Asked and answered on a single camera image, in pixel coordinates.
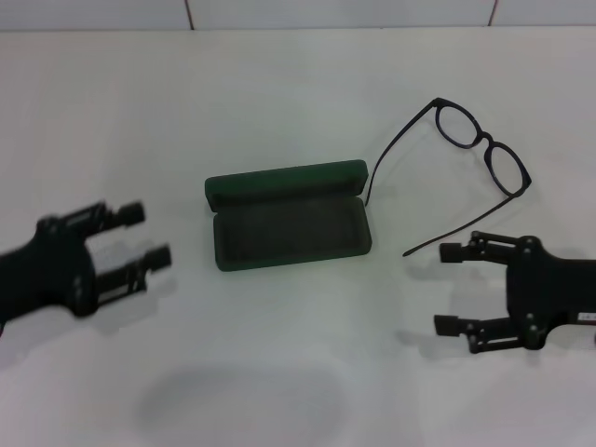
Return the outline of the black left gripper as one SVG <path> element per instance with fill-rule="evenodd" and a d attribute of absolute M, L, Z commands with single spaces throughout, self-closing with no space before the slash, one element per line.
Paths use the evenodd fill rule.
<path fill-rule="evenodd" d="M 99 202 L 40 219 L 29 242 L 1 255 L 1 323 L 54 305 L 86 318 L 99 307 L 147 291 L 147 275 L 171 267 L 169 245 L 98 276 L 86 246 L 93 235 L 144 221 L 140 201 L 117 210 Z"/>

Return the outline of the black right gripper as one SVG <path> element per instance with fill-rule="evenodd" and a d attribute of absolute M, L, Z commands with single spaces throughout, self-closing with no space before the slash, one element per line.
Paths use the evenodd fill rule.
<path fill-rule="evenodd" d="M 473 231 L 467 245 L 441 243 L 440 261 L 507 266 L 508 318 L 434 316 L 436 334 L 465 336 L 471 354 L 541 349 L 549 333 L 560 326 L 595 324 L 595 262 L 554 256 L 537 237 Z"/>

